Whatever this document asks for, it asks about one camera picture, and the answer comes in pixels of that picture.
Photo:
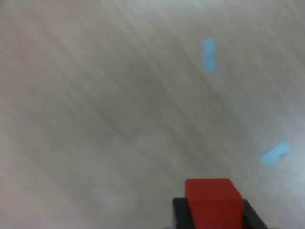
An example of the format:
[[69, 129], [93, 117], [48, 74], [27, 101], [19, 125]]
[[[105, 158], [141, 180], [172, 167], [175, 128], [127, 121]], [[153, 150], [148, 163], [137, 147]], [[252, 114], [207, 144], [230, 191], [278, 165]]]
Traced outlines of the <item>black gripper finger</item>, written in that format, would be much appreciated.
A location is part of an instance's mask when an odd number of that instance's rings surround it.
[[186, 198], [172, 199], [172, 215], [173, 229], [194, 229], [193, 220]]
[[268, 229], [247, 199], [244, 199], [242, 229]]

